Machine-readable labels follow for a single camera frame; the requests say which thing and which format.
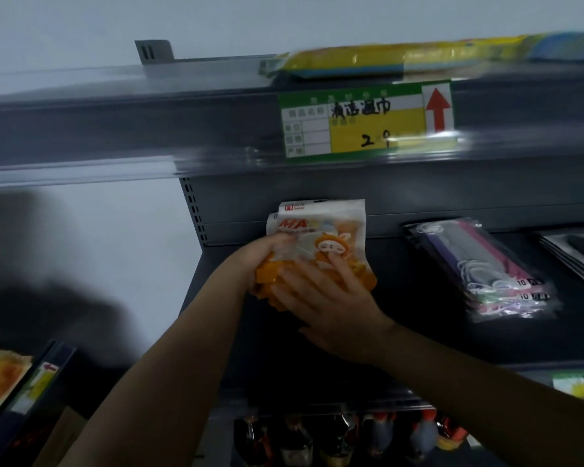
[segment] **face mask package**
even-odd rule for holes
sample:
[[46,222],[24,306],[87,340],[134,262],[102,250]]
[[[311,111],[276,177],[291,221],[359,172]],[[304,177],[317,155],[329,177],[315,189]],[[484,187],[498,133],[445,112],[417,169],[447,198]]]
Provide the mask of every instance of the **face mask package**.
[[278,232],[296,236],[296,243],[273,251],[257,267],[255,283],[257,297],[268,298],[279,311],[286,308],[275,298],[272,285],[276,283],[294,294],[278,274],[283,266],[296,266],[296,258],[306,259],[345,288],[342,277],[329,261],[328,253],[334,252],[346,261],[366,289],[372,290],[376,285],[376,277],[366,260],[365,200],[283,202],[266,222],[267,235]]
[[459,289],[473,322],[553,316],[560,307],[553,284],[526,269],[478,221],[432,221],[405,229]]

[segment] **red arrow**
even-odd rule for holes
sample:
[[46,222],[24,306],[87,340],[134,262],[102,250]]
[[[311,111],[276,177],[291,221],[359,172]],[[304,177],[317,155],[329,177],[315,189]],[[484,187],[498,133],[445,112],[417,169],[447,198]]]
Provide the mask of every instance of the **red arrow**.
[[428,100],[428,105],[426,106],[426,111],[433,112],[433,120],[435,121],[435,132],[440,133],[446,129],[446,121],[444,117],[444,109],[451,108],[450,103],[446,101],[444,95],[437,90],[433,90],[433,94],[430,95],[430,100]]

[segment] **orange snack package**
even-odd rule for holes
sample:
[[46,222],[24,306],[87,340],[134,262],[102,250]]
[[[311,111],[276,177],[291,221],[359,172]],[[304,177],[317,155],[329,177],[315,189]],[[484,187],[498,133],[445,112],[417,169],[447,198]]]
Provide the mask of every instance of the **orange snack package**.
[[279,311],[286,308],[275,298],[274,283],[294,293],[278,274],[282,266],[295,266],[296,257],[307,259],[344,287],[342,277],[327,254],[340,254],[361,283],[372,290],[376,277],[366,260],[366,201],[309,200],[283,202],[266,222],[266,234],[284,232],[296,236],[296,244],[272,253],[255,271],[257,297]]

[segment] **hand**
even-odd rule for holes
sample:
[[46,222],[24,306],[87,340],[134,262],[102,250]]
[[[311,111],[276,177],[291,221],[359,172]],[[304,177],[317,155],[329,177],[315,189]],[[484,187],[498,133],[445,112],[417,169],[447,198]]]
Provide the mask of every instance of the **hand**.
[[342,290],[317,267],[297,261],[307,278],[290,268],[283,267],[280,271],[282,279],[297,296],[277,285],[273,286],[273,293],[309,325],[300,332],[310,342],[348,361],[377,365],[382,341],[392,335],[396,324],[379,309],[370,292],[340,256],[329,253],[329,259],[342,275],[347,290]]
[[255,269],[268,255],[284,246],[289,246],[295,242],[295,237],[285,233],[276,233],[249,244],[230,255],[222,266],[231,267],[234,272],[245,274],[243,277],[247,284],[246,290],[251,290],[255,285]]

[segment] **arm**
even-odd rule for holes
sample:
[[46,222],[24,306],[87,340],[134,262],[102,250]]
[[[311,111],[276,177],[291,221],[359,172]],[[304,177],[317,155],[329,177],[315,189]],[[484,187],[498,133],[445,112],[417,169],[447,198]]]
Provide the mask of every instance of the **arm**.
[[479,361],[399,326],[377,307],[344,261],[332,255],[347,291],[299,262],[314,285],[284,270],[301,298],[275,287],[277,298],[309,326],[315,345],[372,364],[454,416],[510,465],[584,466],[584,401]]
[[188,465],[197,450],[255,268],[286,235],[244,246],[112,389],[62,466]]

